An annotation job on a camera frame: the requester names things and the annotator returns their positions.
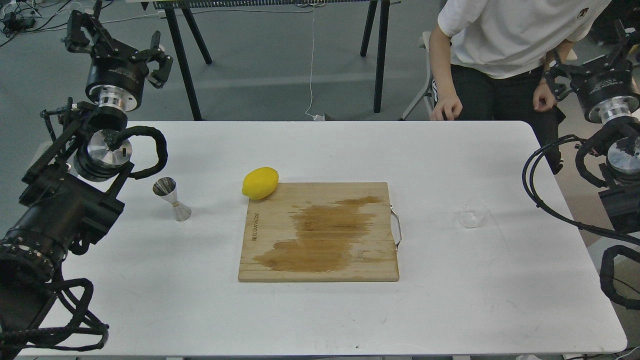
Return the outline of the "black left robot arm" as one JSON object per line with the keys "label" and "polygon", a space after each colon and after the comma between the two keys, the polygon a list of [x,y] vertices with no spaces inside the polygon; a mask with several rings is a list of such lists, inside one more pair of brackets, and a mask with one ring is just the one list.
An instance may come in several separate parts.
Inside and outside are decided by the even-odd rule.
{"label": "black left robot arm", "polygon": [[102,240],[124,210],[117,196],[128,179],[162,171],[166,139],[149,126],[128,127],[128,112],[142,102],[144,82],[160,89],[173,58],[154,32],[150,48],[114,39],[92,13],[73,10],[64,45],[91,57],[88,101],[67,100],[42,111],[52,144],[30,166],[19,203],[25,214],[1,239],[1,358],[23,349],[85,352],[101,349],[109,326],[89,310],[94,293],[86,278],[65,279],[69,254],[84,255]]}

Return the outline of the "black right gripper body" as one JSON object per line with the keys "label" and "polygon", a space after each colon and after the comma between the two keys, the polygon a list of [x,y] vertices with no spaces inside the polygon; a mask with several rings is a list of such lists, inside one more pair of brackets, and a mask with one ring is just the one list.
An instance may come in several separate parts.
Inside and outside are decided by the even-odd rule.
{"label": "black right gripper body", "polygon": [[583,118],[604,125],[639,109],[639,89],[631,70],[604,71],[590,77],[580,87]]}

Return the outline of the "person left hand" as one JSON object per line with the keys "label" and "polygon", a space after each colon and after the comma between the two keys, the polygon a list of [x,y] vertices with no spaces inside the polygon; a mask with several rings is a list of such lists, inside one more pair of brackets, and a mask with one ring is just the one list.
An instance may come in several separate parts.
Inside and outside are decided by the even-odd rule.
{"label": "person left hand", "polygon": [[558,101],[549,88],[549,85],[544,80],[542,80],[535,88],[532,104],[534,111],[540,113],[548,112],[558,104]]}

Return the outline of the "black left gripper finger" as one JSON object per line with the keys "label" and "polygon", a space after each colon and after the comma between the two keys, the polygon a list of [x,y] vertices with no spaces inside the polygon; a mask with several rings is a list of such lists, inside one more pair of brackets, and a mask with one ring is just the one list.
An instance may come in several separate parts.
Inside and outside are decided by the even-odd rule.
{"label": "black left gripper finger", "polygon": [[173,57],[167,55],[160,44],[162,34],[156,30],[151,35],[150,48],[136,50],[131,62],[142,71],[145,79],[156,89],[162,89],[169,79]]}
{"label": "black left gripper finger", "polygon": [[73,10],[69,16],[66,36],[62,39],[70,53],[118,55],[121,47],[102,26],[94,14]]}

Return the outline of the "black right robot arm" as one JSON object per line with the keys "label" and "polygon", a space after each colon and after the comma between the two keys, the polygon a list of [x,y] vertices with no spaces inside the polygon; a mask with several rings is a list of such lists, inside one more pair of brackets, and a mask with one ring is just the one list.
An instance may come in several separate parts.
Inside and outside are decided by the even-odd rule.
{"label": "black right robot arm", "polygon": [[[526,194],[547,214],[580,230],[637,246],[639,239],[633,233],[640,227],[640,123],[634,116],[639,109],[639,89],[633,70],[639,61],[629,57],[639,45],[639,30],[617,20],[615,32],[618,40],[610,53],[581,65],[563,63],[555,55],[543,77],[557,101],[576,94],[585,120],[601,128],[587,139],[569,134],[542,146],[526,160],[521,180]],[[550,150],[570,142],[577,146],[576,170],[586,182],[600,189],[599,200],[612,229],[560,215],[535,189],[538,163]]]}

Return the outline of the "person right hand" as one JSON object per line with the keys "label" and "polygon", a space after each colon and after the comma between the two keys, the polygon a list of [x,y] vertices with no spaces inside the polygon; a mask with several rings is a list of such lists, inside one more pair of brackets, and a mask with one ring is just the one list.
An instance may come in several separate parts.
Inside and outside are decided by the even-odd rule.
{"label": "person right hand", "polygon": [[438,96],[438,101],[430,112],[431,121],[454,121],[462,113],[463,105],[456,93]]}

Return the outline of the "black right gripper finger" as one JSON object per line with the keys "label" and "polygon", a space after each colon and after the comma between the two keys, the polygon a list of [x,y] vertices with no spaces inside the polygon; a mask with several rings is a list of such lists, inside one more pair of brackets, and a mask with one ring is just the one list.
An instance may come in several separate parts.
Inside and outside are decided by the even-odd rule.
{"label": "black right gripper finger", "polygon": [[551,51],[549,69],[544,71],[542,79],[556,101],[563,101],[573,93],[579,101],[595,101],[599,97],[599,75],[601,57],[594,57],[582,64],[567,63],[562,60],[559,51]]}
{"label": "black right gripper finger", "polygon": [[598,28],[608,52],[598,58],[598,73],[633,73],[639,67],[639,21],[612,19]]}

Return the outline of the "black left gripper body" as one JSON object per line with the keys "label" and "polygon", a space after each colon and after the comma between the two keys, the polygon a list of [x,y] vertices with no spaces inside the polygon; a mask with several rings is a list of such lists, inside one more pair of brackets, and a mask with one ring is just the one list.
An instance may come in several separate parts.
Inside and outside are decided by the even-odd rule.
{"label": "black left gripper body", "polygon": [[142,104],[144,84],[150,73],[145,63],[114,56],[92,57],[85,93],[91,102],[105,104],[105,98],[115,98],[115,106],[131,112]]}

